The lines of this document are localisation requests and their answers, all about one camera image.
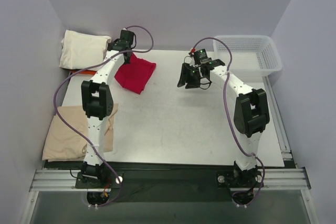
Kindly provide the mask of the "magenta red t shirt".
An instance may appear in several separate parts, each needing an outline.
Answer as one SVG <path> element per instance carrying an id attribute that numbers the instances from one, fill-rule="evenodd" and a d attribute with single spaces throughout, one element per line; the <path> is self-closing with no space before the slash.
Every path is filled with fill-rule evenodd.
<path id="1" fill-rule="evenodd" d="M 130 63 L 119 68 L 115 79 L 124 89 L 141 94 L 155 69 L 156 63 L 138 58 L 132 53 Z"/>

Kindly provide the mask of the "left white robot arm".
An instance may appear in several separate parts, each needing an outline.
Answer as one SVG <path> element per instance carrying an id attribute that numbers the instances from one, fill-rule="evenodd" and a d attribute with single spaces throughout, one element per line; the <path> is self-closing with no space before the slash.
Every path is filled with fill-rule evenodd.
<path id="1" fill-rule="evenodd" d="M 84 163 L 100 167 L 103 163 L 104 132 L 108 117 L 113 111 L 113 98 L 109 84 L 119 68 L 130 62 L 134 41 L 134 32 L 126 28 L 121 30 L 120 38 L 112 43 L 107 51 L 106 61 L 96 74 L 81 84 L 82 107 L 88 120 L 88 139 L 91 143 L 87 147 Z"/>

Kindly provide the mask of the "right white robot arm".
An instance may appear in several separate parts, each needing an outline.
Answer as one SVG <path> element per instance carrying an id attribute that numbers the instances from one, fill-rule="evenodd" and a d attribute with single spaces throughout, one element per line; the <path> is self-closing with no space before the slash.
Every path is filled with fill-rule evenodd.
<path id="1" fill-rule="evenodd" d="M 221 60 L 211 59 L 198 66 L 183 63 L 177 86 L 200 88 L 202 79 L 223 89 L 227 121 L 240 151 L 235 160 L 239 169 L 232 174 L 233 182 L 245 186 L 251 181 L 249 170 L 257 166 L 259 141 L 270 121 L 266 92 L 244 83 Z"/>

